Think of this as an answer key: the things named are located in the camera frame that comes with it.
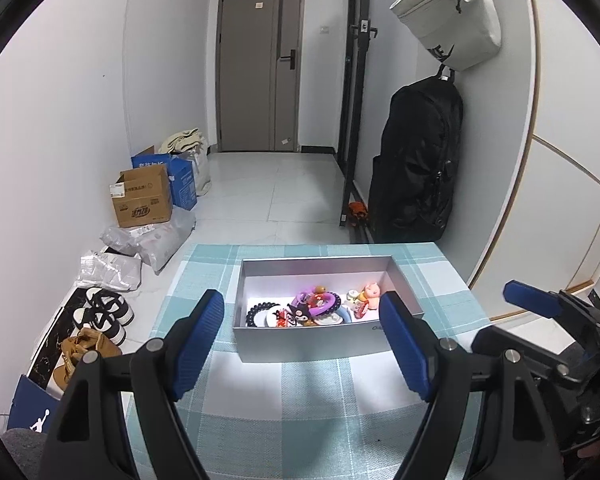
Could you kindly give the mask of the pink pig figurine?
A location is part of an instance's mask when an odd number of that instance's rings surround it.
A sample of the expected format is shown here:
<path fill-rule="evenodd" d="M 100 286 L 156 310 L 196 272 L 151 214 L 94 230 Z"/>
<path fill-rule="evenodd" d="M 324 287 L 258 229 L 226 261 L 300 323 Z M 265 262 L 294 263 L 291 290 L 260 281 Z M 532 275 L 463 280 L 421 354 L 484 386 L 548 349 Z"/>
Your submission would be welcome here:
<path fill-rule="evenodd" d="M 375 311 L 379 308 L 381 289 L 376 282 L 365 285 L 362 295 L 364 296 L 364 302 L 368 310 Z"/>

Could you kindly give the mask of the clear red charm keychain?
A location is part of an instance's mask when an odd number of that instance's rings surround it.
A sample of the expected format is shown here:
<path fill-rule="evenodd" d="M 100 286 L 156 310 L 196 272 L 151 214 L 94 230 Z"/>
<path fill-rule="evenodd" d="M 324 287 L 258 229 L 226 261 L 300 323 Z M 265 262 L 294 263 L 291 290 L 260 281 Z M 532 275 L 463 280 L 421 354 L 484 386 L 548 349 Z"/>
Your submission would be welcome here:
<path fill-rule="evenodd" d="M 344 305 L 357 320 L 362 320 L 368 310 L 368 299 L 364 292 L 360 292 L 356 289 L 350 289 L 346 295 L 346 301 Z"/>

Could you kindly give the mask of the teal plaid tablecloth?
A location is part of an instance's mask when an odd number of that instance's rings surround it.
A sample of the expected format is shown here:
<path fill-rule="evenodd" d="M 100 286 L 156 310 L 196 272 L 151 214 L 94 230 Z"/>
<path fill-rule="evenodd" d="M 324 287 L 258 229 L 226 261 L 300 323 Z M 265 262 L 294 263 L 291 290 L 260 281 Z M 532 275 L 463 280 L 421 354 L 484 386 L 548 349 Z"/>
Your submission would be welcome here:
<path fill-rule="evenodd" d="M 163 336 L 213 288 L 234 307 L 240 264 L 276 257 L 390 256 L 440 337 L 468 344 L 488 318 L 431 244 L 203 245 L 175 259 L 152 326 Z M 306 363 L 247 364 L 224 323 L 178 416 L 212 479 L 390 479 L 426 408 L 389 352 Z"/>

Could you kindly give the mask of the brown shoes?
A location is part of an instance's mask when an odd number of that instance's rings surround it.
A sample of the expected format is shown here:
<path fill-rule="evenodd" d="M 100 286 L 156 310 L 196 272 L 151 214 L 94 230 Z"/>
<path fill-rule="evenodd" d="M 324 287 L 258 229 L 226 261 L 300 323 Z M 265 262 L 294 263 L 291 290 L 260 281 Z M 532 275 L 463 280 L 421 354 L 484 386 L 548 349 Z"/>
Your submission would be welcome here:
<path fill-rule="evenodd" d="M 61 391 L 67 389 L 76 367 L 89 351 L 97 351 L 103 358 L 122 355 L 120 348 L 103 333 L 81 328 L 76 336 L 66 338 L 60 345 L 62 362 L 54 369 L 53 380 Z"/>

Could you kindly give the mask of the silver phone box lid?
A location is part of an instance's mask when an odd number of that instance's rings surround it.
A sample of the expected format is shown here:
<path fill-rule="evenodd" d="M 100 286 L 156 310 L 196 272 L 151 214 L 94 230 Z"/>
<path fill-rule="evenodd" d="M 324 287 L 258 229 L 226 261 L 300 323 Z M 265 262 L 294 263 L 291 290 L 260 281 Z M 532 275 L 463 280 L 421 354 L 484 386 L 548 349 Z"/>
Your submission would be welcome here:
<path fill-rule="evenodd" d="M 390 256 L 245 260 L 234 301 L 234 339 L 245 363 L 310 362 L 385 352 L 379 308 L 362 320 L 344 305 L 350 289 L 376 282 L 414 318 L 424 310 Z"/>

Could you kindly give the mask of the grey plastic parcel bag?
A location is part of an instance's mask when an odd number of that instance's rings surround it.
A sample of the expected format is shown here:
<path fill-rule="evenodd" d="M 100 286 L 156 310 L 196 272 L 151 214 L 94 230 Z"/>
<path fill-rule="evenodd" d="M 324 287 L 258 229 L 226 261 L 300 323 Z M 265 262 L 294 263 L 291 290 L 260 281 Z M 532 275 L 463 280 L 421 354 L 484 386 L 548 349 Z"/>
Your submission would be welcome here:
<path fill-rule="evenodd" d="M 167 222 L 120 228 L 108 226 L 100 240 L 121 255 L 140 257 L 156 275 L 189 238 L 196 226 L 195 211 L 174 207 Z"/>

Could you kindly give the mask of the brown cardboard box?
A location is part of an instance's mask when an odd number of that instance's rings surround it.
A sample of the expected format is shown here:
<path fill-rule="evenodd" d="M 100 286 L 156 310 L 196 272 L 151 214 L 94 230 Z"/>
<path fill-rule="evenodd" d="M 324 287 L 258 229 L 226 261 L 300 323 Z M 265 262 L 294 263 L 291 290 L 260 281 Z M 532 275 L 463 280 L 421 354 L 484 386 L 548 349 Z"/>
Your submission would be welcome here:
<path fill-rule="evenodd" d="M 120 228 L 168 222 L 172 216 L 166 166 L 149 165 L 120 172 L 109 193 Z"/>

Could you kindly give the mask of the black backpack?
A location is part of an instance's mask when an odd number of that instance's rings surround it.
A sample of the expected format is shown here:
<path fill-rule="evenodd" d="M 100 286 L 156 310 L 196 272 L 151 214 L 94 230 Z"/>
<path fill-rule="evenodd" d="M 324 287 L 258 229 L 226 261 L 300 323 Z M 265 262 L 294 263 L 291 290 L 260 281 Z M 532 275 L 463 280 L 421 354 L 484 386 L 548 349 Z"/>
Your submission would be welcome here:
<path fill-rule="evenodd" d="M 376 243 L 440 240 L 453 208 L 463 118 L 455 72 L 444 65 L 392 96 L 368 196 Z"/>

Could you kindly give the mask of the blue Jordan shoe box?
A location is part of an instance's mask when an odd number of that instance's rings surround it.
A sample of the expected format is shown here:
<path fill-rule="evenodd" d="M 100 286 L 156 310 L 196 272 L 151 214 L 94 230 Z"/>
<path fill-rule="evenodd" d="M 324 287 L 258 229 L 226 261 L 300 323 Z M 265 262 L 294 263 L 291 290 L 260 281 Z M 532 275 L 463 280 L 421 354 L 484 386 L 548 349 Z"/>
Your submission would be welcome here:
<path fill-rule="evenodd" d="M 7 429 L 27 429 L 46 434 L 57 412 L 59 401 L 27 376 L 21 375 L 12 398 Z"/>

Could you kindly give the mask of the blue cardboard box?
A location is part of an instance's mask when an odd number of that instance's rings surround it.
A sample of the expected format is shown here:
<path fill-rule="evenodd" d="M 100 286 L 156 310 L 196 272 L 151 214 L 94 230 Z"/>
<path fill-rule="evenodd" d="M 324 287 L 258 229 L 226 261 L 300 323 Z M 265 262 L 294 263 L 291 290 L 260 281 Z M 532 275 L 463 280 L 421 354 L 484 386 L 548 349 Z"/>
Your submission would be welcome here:
<path fill-rule="evenodd" d="M 166 166 L 170 181 L 172 203 L 178 208 L 192 210 L 197 203 L 196 184 L 192 163 L 172 154 L 157 154 L 145 150 L 131 157 L 132 167 Z"/>

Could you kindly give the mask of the cream tote bag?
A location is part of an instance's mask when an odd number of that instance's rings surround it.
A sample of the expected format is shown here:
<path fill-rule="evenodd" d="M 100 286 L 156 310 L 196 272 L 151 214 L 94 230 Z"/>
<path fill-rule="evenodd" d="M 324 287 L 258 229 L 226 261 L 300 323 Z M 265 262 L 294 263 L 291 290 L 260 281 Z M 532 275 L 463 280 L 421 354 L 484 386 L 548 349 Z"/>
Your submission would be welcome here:
<path fill-rule="evenodd" d="M 159 154 L 169 154 L 190 162 L 193 167 L 196 194 L 206 195 L 211 188 L 209 143 L 198 128 L 172 134 L 158 148 Z"/>

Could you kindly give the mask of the white sling bag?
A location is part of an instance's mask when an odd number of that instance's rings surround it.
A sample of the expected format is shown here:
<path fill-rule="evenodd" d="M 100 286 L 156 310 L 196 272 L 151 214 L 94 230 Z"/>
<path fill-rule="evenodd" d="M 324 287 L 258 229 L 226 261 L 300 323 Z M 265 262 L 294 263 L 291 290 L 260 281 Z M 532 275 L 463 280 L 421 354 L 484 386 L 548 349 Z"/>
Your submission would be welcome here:
<path fill-rule="evenodd" d="M 500 52 L 493 0 L 394 0 L 392 13 L 439 63 L 461 72 Z"/>

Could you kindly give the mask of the grey brown door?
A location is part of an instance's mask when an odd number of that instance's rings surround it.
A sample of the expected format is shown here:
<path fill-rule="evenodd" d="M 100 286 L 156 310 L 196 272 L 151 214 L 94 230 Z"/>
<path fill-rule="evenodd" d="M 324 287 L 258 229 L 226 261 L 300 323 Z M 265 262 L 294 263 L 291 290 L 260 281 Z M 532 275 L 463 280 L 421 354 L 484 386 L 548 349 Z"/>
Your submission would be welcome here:
<path fill-rule="evenodd" d="M 298 148 L 303 0 L 220 0 L 216 123 L 223 152 Z"/>

